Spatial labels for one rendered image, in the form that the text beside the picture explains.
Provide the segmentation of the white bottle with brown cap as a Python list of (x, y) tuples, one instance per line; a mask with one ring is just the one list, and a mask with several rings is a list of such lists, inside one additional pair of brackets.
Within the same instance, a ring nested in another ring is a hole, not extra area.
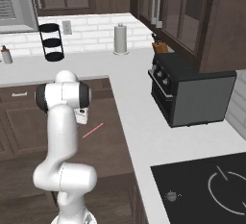
[(5, 45), (2, 46), (1, 53), (2, 53), (4, 63), (11, 64), (12, 63), (12, 55), (11, 55), (10, 50), (7, 49)]

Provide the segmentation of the white paper towel roll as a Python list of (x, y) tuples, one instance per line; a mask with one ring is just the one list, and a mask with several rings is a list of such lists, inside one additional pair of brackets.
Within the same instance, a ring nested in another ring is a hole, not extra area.
[(119, 22), (114, 27), (113, 37), (113, 54), (114, 55), (127, 55), (127, 27)]

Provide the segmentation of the grey hob knob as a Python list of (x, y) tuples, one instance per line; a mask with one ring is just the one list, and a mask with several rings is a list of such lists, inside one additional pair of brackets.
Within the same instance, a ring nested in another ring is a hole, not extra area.
[(165, 198), (170, 201), (170, 202), (174, 202), (177, 200), (177, 197), (178, 197), (178, 194), (175, 192), (175, 191), (168, 191), (166, 194), (165, 194)]

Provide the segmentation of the black three-tier stand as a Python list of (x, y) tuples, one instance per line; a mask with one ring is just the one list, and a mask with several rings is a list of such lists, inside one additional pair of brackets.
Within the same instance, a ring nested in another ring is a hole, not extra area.
[[(39, 34), (42, 35), (43, 33), (55, 33), (58, 32), (59, 36), (58, 37), (49, 37), (49, 38), (43, 38), (41, 36), (41, 44), (43, 48), (43, 53), (44, 53), (44, 58), (48, 62), (59, 62), (64, 58), (64, 52), (63, 52), (63, 47), (62, 47), (62, 35), (60, 34), (60, 26), (56, 23), (46, 23), (46, 24), (41, 24), (38, 26)], [(60, 47), (61, 51), (58, 52), (50, 52), (47, 53), (46, 49), (47, 48), (55, 48), (55, 47)]]

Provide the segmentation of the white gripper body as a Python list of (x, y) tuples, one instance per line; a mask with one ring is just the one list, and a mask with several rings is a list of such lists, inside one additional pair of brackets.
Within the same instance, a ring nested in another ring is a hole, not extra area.
[(77, 114), (76, 120), (79, 124), (83, 124), (83, 125), (87, 124), (87, 116), (84, 114)]

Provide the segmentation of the grey framed window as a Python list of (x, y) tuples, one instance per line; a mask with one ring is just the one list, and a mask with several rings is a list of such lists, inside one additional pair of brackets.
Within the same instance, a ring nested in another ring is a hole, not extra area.
[(37, 31), (34, 0), (0, 0), (0, 35)]

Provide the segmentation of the grey wall socket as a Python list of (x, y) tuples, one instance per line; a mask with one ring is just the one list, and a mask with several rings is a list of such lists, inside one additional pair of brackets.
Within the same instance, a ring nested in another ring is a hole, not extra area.
[(70, 20), (65, 20), (62, 23), (62, 28), (63, 28), (63, 33), (65, 35), (71, 35), (72, 34), (72, 27), (71, 27), (71, 21)]

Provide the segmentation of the pink straw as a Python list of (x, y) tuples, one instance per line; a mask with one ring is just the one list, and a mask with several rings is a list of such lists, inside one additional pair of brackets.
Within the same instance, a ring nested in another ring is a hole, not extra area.
[(87, 132), (85, 135), (83, 135), (83, 139), (88, 137), (89, 135), (91, 135), (92, 133), (94, 133), (96, 130), (98, 130), (99, 128), (101, 128), (104, 125), (104, 123), (100, 123), (98, 126), (96, 126), (95, 128), (93, 128), (92, 130), (90, 130), (89, 132)]

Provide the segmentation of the black hob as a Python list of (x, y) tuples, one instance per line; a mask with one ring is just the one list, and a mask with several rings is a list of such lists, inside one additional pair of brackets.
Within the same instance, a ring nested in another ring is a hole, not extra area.
[[(170, 224), (246, 224), (246, 152), (154, 165)], [(168, 191), (177, 200), (165, 198)]]

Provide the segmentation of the black toaster oven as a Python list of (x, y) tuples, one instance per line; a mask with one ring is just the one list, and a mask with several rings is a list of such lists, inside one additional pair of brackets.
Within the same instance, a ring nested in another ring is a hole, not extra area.
[(170, 127), (220, 122), (232, 96), (235, 71), (198, 73), (175, 53), (155, 54), (151, 94)]

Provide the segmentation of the open dark wood drawer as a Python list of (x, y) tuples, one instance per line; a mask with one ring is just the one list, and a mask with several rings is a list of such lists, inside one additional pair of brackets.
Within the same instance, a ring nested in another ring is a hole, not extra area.
[[(83, 135), (104, 125), (83, 139)], [(79, 149), (68, 162), (80, 162), (95, 167), (98, 181), (130, 186), (135, 181), (127, 142), (113, 98), (93, 100), (88, 110), (88, 122), (78, 126)]]

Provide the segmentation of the dark wood cupboard door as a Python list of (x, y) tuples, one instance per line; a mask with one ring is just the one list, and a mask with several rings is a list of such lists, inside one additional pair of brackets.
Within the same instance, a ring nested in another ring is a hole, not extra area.
[(47, 115), (36, 105), (4, 105), (0, 112), (4, 130), (15, 155), (47, 150)]

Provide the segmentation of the glass-fronted dark wall cupboards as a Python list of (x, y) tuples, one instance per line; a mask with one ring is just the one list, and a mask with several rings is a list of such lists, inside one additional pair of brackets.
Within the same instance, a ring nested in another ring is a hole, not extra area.
[(138, 0), (138, 18), (200, 73), (246, 69), (246, 0)]

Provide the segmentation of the dark wood drawer front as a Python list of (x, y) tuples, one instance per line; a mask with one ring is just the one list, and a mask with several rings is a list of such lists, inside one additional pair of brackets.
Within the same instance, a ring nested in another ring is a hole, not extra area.
[(35, 100), (37, 85), (0, 87), (0, 103), (10, 104)]

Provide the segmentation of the wooden knife block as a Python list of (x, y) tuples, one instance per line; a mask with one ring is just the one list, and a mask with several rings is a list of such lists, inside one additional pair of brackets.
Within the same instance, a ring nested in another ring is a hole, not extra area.
[(154, 40), (154, 42), (152, 43), (154, 52), (156, 54), (161, 54), (161, 53), (167, 53), (168, 52), (168, 48), (167, 45), (164, 41), (162, 41), (157, 35), (152, 34), (152, 38)]

